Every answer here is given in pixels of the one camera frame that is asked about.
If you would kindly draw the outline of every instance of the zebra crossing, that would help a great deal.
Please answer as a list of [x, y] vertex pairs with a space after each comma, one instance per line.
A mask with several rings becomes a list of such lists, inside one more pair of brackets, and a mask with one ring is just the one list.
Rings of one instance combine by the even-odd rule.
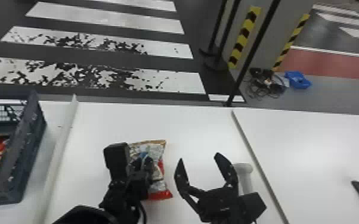
[[359, 79], [359, 13], [314, 5], [308, 24], [280, 70]]
[[[195, 66], [188, 66], [193, 63], [189, 44], [176, 42], [186, 39], [181, 37], [184, 29], [177, 17], [174, 2], [168, 0], [39, 1], [0, 38], [0, 46], [23, 49], [6, 49], [8, 56], [0, 55], [0, 83], [198, 94], [217, 101], [206, 93]], [[30, 19], [41, 23], [27, 23]], [[81, 32], [66, 29], [67, 24], [80, 27]], [[106, 32], [95, 32], [102, 29]], [[33, 49], [40, 49], [39, 57], [33, 57]], [[66, 56], [64, 61], [62, 55], [69, 53], [64, 49], [78, 53]], [[59, 60], [49, 59], [49, 52], [58, 55]], [[96, 58], [89, 64], [72, 59], [90, 52], [100, 53], [92, 54]], [[39, 60], [46, 53], [48, 59]], [[122, 66], [122, 60], [130, 61]], [[166, 69], [170, 64], [175, 69]]]
[[355, 39], [359, 39], [359, 13], [326, 5], [314, 5], [317, 15], [324, 20], [336, 23], [338, 28]]

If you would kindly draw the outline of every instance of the metal stand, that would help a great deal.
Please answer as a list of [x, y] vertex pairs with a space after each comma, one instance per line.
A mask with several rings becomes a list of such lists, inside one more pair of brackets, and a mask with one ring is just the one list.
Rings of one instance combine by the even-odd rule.
[[216, 54], [216, 57], [214, 58], [214, 62], [213, 63], [205, 63], [205, 66], [210, 68], [211, 70], [225, 71], [225, 70], [228, 69], [227, 63], [225, 64], [224, 67], [223, 66], [220, 67], [219, 62], [221, 61], [222, 51], [224, 50], [225, 43], [227, 42], [228, 34], [230, 33], [231, 26], [233, 25], [235, 14], [237, 14], [237, 10], [238, 10], [238, 6], [239, 6], [240, 2], [241, 2], [241, 0], [235, 0], [234, 1], [233, 7], [232, 7], [231, 12], [230, 12], [230, 17], [228, 18], [227, 24], [225, 26], [224, 33], [222, 34], [222, 38], [221, 38], [220, 46], [218, 48], [218, 52]]
[[256, 51], [259, 48], [260, 43], [262, 42], [262, 39], [267, 31], [268, 25], [271, 23], [271, 20], [273, 19], [274, 13], [276, 12], [278, 5], [280, 4], [281, 0], [273, 0], [273, 2], [270, 5], [270, 9], [267, 12], [266, 18], [263, 21], [262, 27], [259, 30], [259, 33], [256, 37], [255, 42], [252, 45], [252, 48], [249, 51], [249, 54], [247, 55], [245, 64], [242, 67], [242, 70], [239, 74], [239, 77], [237, 79], [237, 82], [235, 83], [235, 87], [230, 94], [230, 97], [228, 97], [227, 102], [225, 103], [226, 107], [231, 107], [235, 94], [237, 93], [237, 90], [239, 89], [239, 86], [242, 83], [243, 78], [245, 77], [247, 70], [249, 69], [249, 66], [253, 60], [253, 57], [256, 54]]
[[225, 6], [227, 4], [227, 1], [228, 0], [222, 0], [221, 1], [221, 6], [220, 6], [220, 10], [218, 11], [218, 17], [217, 17], [217, 20], [216, 20], [216, 25], [214, 25], [213, 34], [212, 34], [212, 37], [210, 39], [210, 43], [209, 43], [208, 48], [207, 49], [199, 48], [199, 52], [203, 56], [211, 57], [211, 56], [215, 56], [217, 54], [217, 52], [212, 52], [212, 51], [213, 51], [214, 42], [216, 41], [216, 38], [217, 38], [218, 28], [220, 27], [222, 15], [224, 14], [224, 10], [225, 10]]

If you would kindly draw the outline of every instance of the tangled wires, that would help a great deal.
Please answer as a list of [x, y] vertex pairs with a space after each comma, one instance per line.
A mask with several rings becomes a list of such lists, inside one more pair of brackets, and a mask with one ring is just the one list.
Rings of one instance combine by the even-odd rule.
[[278, 98], [285, 91], [284, 81], [273, 71], [267, 69], [251, 68], [246, 92], [251, 98], [261, 100], [265, 96]]

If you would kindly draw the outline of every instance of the robotic arm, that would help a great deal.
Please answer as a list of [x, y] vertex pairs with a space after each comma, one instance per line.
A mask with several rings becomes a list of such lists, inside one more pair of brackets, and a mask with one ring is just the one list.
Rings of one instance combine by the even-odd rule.
[[256, 192], [238, 196], [238, 177], [234, 166], [220, 153], [216, 153], [214, 160], [225, 180], [223, 187], [204, 191], [191, 186], [184, 162], [180, 159], [174, 173], [179, 194], [199, 215], [202, 222], [252, 223], [263, 213], [266, 205]]

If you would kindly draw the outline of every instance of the black plastic crate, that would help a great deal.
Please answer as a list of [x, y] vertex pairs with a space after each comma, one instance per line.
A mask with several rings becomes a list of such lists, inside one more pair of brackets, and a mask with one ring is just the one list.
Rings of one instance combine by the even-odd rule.
[[0, 133], [10, 135], [0, 159], [0, 205], [22, 200], [46, 126], [36, 92], [14, 97], [0, 94]]

